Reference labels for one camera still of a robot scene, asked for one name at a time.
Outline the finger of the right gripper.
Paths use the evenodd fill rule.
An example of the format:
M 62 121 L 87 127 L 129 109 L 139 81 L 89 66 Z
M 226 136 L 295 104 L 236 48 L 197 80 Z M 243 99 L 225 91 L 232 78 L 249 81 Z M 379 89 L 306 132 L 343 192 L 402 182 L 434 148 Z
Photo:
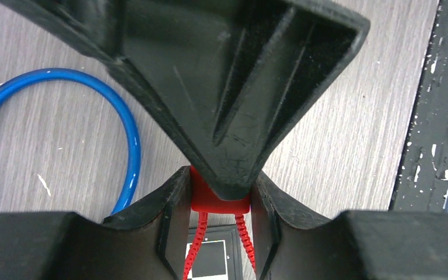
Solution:
M 370 29 L 333 1 L 3 4 L 102 63 L 225 201 L 247 195 Z

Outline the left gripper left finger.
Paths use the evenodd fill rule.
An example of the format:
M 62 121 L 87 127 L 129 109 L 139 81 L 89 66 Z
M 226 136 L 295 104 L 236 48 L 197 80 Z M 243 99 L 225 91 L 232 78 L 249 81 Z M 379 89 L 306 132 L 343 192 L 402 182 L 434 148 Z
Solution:
M 0 279 L 181 279 L 190 168 L 93 222 L 74 212 L 0 213 Z

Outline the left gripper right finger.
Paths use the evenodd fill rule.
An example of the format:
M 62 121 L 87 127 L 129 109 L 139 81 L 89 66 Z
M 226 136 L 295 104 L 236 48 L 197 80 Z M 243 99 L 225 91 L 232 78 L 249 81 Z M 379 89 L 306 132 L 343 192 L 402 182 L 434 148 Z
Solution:
M 306 207 L 264 173 L 251 190 L 257 279 L 448 279 L 448 214 Z

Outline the red cable seal tag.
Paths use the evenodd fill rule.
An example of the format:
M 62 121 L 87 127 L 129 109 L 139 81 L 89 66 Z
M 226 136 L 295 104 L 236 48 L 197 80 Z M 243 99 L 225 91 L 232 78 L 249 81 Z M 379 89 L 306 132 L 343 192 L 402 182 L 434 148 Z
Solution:
M 251 241 L 244 215 L 250 212 L 251 199 L 246 195 L 243 199 L 236 201 L 225 201 L 216 196 L 210 189 L 209 184 L 203 179 L 194 166 L 190 167 L 191 183 L 191 209 L 198 212 L 198 224 L 195 237 L 191 243 L 188 254 L 185 258 L 183 279 L 187 279 L 192 269 L 193 263 L 204 241 L 204 236 L 208 227 L 209 214 L 233 214 L 239 237 L 247 253 L 253 270 L 256 270 L 256 255 Z

